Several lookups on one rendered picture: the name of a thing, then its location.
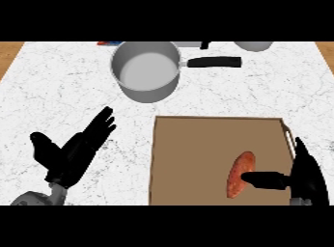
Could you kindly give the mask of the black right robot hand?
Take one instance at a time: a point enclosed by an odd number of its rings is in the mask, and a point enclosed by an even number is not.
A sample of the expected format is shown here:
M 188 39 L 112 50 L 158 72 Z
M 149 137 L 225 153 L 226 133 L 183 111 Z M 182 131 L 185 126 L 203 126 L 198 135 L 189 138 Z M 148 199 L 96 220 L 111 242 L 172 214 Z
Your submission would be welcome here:
M 245 172 L 241 178 L 260 189 L 290 188 L 290 204 L 301 201 L 307 206 L 329 206 L 328 189 L 316 160 L 300 138 L 295 138 L 295 143 L 295 158 L 288 176 L 279 172 Z

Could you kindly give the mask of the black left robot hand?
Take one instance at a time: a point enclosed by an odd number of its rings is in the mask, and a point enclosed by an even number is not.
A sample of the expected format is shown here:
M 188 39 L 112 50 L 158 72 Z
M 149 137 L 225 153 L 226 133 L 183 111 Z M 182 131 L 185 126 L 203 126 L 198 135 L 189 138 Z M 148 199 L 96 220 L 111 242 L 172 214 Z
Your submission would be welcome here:
M 34 160 L 48 169 L 45 180 L 68 189 L 82 179 L 96 152 L 115 129 L 112 109 L 107 106 L 86 129 L 59 147 L 42 132 L 30 134 Z

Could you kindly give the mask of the orange sweet potato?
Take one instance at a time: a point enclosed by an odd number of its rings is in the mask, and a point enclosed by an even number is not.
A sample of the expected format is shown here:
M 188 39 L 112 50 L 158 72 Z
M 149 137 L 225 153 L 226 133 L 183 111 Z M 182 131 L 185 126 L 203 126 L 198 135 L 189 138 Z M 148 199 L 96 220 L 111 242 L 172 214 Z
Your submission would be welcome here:
M 245 151 L 232 163 L 228 177 L 228 197 L 234 199 L 242 192 L 247 182 L 241 175 L 256 171 L 256 155 L 251 151 Z

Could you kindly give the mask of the brown wooden tray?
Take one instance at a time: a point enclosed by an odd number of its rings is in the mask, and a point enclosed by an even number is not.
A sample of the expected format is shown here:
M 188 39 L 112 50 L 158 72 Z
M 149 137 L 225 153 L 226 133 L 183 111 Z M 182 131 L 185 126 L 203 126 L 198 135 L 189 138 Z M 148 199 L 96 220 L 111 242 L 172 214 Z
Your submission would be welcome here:
M 281 118 L 163 117 L 154 122 L 148 202 L 152 205 L 287 206 L 290 191 L 247 186 L 228 197 L 229 170 L 250 151 L 256 169 L 287 175 L 294 151 Z

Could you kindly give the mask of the grey flat object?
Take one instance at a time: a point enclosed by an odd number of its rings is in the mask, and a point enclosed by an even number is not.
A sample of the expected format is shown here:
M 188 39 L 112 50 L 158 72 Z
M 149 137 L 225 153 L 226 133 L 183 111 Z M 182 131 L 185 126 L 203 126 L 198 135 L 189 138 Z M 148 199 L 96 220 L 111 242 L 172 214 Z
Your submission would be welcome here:
M 201 47 L 203 41 L 173 41 L 177 47 Z

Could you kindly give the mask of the grey round bowl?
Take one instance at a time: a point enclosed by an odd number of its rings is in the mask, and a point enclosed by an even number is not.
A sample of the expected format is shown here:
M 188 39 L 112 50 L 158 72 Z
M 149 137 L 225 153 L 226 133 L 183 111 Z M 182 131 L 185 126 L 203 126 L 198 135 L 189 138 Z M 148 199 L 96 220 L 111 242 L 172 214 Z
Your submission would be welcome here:
M 236 41 L 235 44 L 245 50 L 253 52 L 262 52 L 272 46 L 270 41 Z

